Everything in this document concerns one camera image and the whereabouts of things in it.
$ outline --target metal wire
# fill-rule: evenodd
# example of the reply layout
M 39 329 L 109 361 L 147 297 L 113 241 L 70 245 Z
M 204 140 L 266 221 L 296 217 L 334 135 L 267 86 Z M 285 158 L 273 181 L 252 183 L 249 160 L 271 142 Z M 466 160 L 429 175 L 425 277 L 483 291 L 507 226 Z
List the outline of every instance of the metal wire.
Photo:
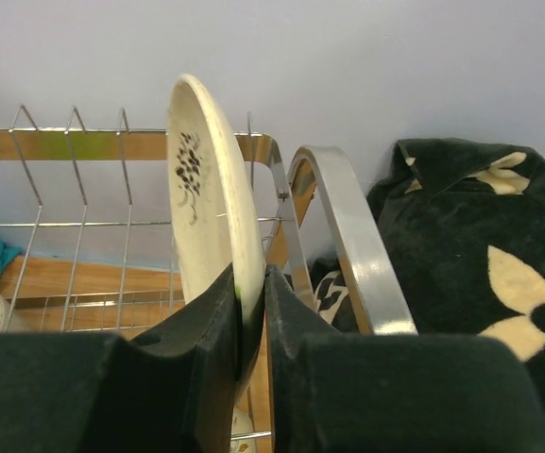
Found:
M 29 127 L 19 126 L 21 118 L 29 123 Z M 257 154 L 257 139 L 261 137 L 261 134 L 253 133 L 252 130 L 252 117 L 251 113 L 247 116 L 247 151 L 244 151 L 244 156 L 250 162 L 249 182 L 252 190 L 255 190 L 255 169 L 254 160 Z M 121 170 L 123 173 L 124 184 L 127 193 L 128 210 L 126 221 L 108 221 L 108 222 L 88 222 L 88 195 L 85 190 L 85 184 L 83 176 L 79 168 L 79 157 L 77 153 L 82 152 L 79 143 L 80 137 L 77 134 L 90 136 L 93 133 L 100 133 L 101 131 L 92 131 L 85 126 L 81 114 L 77 107 L 71 107 L 66 127 L 48 127 L 39 128 L 35 122 L 32 114 L 26 108 L 25 105 L 20 105 L 16 110 L 11 126 L 7 129 L 7 133 L 13 143 L 13 149 L 15 150 L 20 164 L 23 168 L 26 180 L 32 191 L 32 195 L 35 200 L 36 213 L 33 222 L 0 222 L 0 228 L 29 228 L 30 233 L 28 241 L 24 247 L 24 256 L 22 258 L 22 264 L 18 272 L 13 291 L 9 299 L 11 310 L 9 311 L 5 320 L 5 329 L 8 329 L 12 311 L 17 308 L 17 305 L 24 307 L 26 299 L 22 298 L 23 283 L 26 276 L 27 264 L 31 260 L 33 253 L 33 246 L 35 244 L 35 238 L 38 234 L 38 230 L 43 228 L 64 228 L 71 233 L 70 228 L 78 228 L 77 238 L 74 246 L 73 258 L 70 266 L 70 274 L 68 284 L 66 285 L 65 294 L 50 294 L 44 298 L 43 303 L 36 308 L 26 308 L 26 312 L 31 310 L 35 311 L 35 323 L 34 328 L 38 330 L 59 330 L 59 331 L 75 331 L 75 332 L 91 332 L 91 331 L 117 331 L 122 335 L 132 337 L 141 330 L 147 329 L 158 324 L 166 316 L 173 314 L 178 309 L 177 304 L 181 300 L 177 297 L 177 284 L 174 270 L 177 269 L 177 258 L 175 253 L 175 244 L 173 235 L 171 235 L 171 254 L 169 262 L 169 286 L 167 291 L 158 291 L 156 295 L 151 292 L 143 293 L 127 293 L 127 273 L 128 273 L 128 253 L 131 231 L 134 227 L 153 227 L 164 226 L 170 227 L 171 221 L 169 220 L 134 220 L 133 208 L 134 198 L 132 194 L 131 184 L 128 175 L 128 163 L 126 159 L 126 145 L 125 140 L 131 141 L 132 129 L 128 124 L 128 116 L 125 109 L 120 109 L 118 113 L 118 121 L 116 128 L 116 147 L 118 152 L 118 160 L 121 162 Z M 80 221 L 73 222 L 42 222 L 43 216 L 43 199 L 39 191 L 38 185 L 33 177 L 29 168 L 28 160 L 34 158 L 34 150 L 30 149 L 30 144 L 34 143 L 26 137 L 26 134 L 51 134 L 56 133 L 63 135 L 66 146 L 66 151 L 71 161 L 75 179 L 77 181 L 78 190 L 80 193 L 80 199 L 82 202 L 82 211 L 80 214 Z M 278 222 L 282 220 L 280 216 L 262 216 L 258 218 L 259 222 Z M 121 276 L 119 281 L 119 289 L 116 294 L 93 294 L 83 295 L 76 294 L 75 283 L 77 276 L 77 267 L 80 265 L 81 246 L 83 243 L 83 237 L 86 227 L 124 227 L 125 239 L 123 242 L 123 258 L 120 266 Z M 263 237 L 263 242 L 269 239 L 269 237 Z M 107 316 L 107 308 L 110 307 L 116 311 L 114 319 Z M 125 310 L 130 310 L 130 316 L 125 316 Z M 100 314 L 101 319 L 98 317 L 96 321 L 95 314 Z M 253 402 L 251 389 L 247 391 L 247 403 L 248 411 L 251 419 L 253 419 Z M 256 439 L 265 436 L 269 436 L 270 431 L 258 431 L 247 434 L 239 434 L 232 436 L 232 440 L 246 440 Z

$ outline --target metal handle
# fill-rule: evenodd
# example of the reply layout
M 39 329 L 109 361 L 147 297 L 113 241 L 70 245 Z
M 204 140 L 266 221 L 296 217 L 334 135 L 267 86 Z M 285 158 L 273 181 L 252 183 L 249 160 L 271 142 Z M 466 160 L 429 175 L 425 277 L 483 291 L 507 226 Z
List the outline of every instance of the metal handle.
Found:
M 337 147 L 302 146 L 291 162 L 289 183 L 299 224 L 318 188 L 360 331 L 417 333 L 346 154 Z M 269 253 L 281 254 L 278 229 Z

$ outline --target wire dish rack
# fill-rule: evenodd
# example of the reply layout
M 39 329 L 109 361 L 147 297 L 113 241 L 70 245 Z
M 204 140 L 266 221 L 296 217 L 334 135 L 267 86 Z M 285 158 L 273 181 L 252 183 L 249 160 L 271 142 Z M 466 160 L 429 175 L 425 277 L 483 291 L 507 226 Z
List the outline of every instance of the wire dish rack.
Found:
M 29 127 L 19 127 L 23 118 Z M 383 243 L 360 185 L 345 154 L 338 148 L 304 146 L 285 171 L 279 147 L 271 137 L 251 131 L 236 133 L 251 184 L 255 188 L 255 163 L 267 167 L 272 176 L 276 215 L 258 220 L 269 226 L 262 237 L 266 260 L 281 268 L 288 262 L 296 294 L 315 309 L 315 298 L 299 240 L 299 227 L 316 189 L 325 210 L 342 272 L 349 287 L 359 328 L 363 332 L 414 332 L 414 325 L 396 281 Z M 30 325 L 39 331 L 116 330 L 126 338 L 145 331 L 180 310 L 183 305 L 180 275 L 172 252 L 168 268 L 146 270 L 129 263 L 129 242 L 134 231 L 145 227 L 169 227 L 166 220 L 136 220 L 133 188 L 128 168 L 137 160 L 166 160 L 164 130 L 129 127 L 124 109 L 118 112 L 117 128 L 91 130 L 85 127 L 77 108 L 71 108 L 66 127 L 39 127 L 21 105 L 8 129 L 0 128 L 0 160 L 15 160 L 30 185 L 36 215 L 32 222 L 0 222 L 0 231 L 28 231 L 23 256 L 12 263 L 0 282 L 0 293 Z M 70 161 L 77 185 L 60 188 L 78 191 L 82 208 L 74 221 L 44 221 L 44 197 L 31 169 L 32 161 Z M 113 160 L 120 162 L 127 197 L 125 221 L 90 221 L 88 196 L 79 163 Z M 65 231 L 73 241 L 72 258 L 47 260 L 34 257 L 35 238 L 49 228 Z M 84 262 L 81 247 L 86 231 L 123 231 L 119 243 L 122 258 L 116 266 Z M 9 324 L 11 312 L 6 320 Z M 241 405 L 248 411 L 254 432 L 233 436 L 234 441 L 258 439 L 259 451 L 269 451 L 270 415 L 265 336 L 260 359 L 247 397 Z

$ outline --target gray wall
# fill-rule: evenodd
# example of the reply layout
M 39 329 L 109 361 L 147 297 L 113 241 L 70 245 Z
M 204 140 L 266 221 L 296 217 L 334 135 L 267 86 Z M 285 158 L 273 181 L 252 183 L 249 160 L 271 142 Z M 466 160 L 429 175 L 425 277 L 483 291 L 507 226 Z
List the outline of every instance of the gray wall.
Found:
M 545 156 L 545 1 L 0 0 L 1 127 L 20 102 L 42 126 L 64 126 L 77 105 L 89 127 L 115 127 L 122 106 L 132 126 L 164 127 L 182 72 L 206 83 L 236 129 L 251 110 L 287 165 L 303 143 L 340 145 L 363 189 L 403 137 L 521 143 Z M 61 181 L 76 190 L 68 165 L 31 168 L 48 193 L 44 219 L 78 219 L 78 195 L 52 204 Z M 125 219 L 119 169 L 84 171 L 91 218 Z M 135 164 L 131 177 L 136 215 L 168 215 L 164 168 Z M 268 182 L 261 214 L 273 212 Z M 33 205 L 18 166 L 0 165 L 0 220 L 33 218 Z M 310 254 L 330 243 L 321 219 L 315 205 Z M 168 234 L 133 232 L 133 262 L 164 265 Z M 82 258 L 118 260 L 123 235 L 90 233 Z M 68 255 L 74 241 L 40 231 L 36 250 Z

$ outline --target ceramic plate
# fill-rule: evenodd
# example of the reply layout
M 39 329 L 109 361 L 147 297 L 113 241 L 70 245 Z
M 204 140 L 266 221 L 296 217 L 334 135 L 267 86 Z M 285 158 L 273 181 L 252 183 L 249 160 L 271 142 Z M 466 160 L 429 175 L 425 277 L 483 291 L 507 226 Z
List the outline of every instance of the ceramic plate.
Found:
M 228 120 L 192 75 L 182 75 L 171 95 L 167 161 L 184 299 L 201 295 L 232 264 L 245 343 L 259 347 L 265 262 L 247 168 Z M 242 355 L 253 347 L 243 344 Z

